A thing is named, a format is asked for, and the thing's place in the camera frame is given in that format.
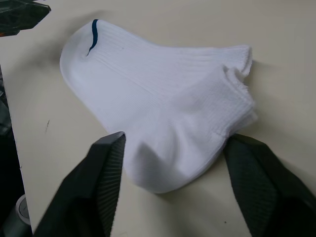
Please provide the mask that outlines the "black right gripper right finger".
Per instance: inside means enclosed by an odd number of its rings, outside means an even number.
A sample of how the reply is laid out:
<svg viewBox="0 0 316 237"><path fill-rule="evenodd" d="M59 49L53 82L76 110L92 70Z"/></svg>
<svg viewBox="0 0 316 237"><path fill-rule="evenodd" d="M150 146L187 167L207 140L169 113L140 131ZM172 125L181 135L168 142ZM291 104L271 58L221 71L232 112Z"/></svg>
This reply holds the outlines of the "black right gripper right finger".
<svg viewBox="0 0 316 237"><path fill-rule="evenodd" d="M316 197L265 143L235 134L228 139L224 156L253 237L316 235Z"/></svg>

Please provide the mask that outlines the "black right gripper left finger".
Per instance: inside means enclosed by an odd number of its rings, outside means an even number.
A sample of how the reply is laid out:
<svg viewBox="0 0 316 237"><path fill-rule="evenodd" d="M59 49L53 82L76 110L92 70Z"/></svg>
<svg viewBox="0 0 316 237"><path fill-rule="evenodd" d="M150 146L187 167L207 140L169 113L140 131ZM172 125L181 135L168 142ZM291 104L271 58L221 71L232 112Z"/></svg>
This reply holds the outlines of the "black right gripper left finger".
<svg viewBox="0 0 316 237"><path fill-rule="evenodd" d="M117 209L126 136L93 143L64 178L39 222L36 237L109 237Z"/></svg>

